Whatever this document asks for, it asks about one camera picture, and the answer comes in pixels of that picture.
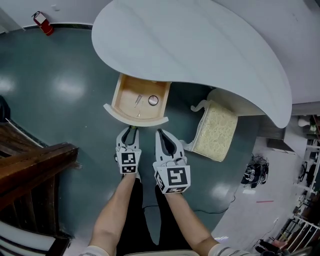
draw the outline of black bag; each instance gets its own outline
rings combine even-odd
[[[10,108],[4,97],[0,96],[0,123],[7,122],[6,119],[10,119]]]

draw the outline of wall outlet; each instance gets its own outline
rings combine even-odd
[[[51,5],[51,8],[56,12],[60,11],[59,7],[56,4]]]

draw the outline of forearm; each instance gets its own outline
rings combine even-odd
[[[124,176],[94,225],[90,245],[103,248],[110,256],[114,255],[126,222],[135,180],[135,174]]]
[[[182,194],[166,194],[165,197],[185,240],[200,256],[207,256],[218,242],[213,239]]]

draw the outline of white floor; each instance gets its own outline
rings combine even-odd
[[[235,201],[212,232],[220,243],[249,252],[256,252],[253,246],[259,239],[278,234],[303,192],[293,185],[303,161],[299,156],[273,151],[261,137],[255,142],[253,154],[268,158],[268,181],[255,189],[241,184]]]

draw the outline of fire extinguisher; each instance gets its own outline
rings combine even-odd
[[[43,15],[41,11],[37,11],[34,15],[32,15],[34,22],[42,29],[42,31],[50,36],[54,32],[54,27],[51,26],[50,22]]]

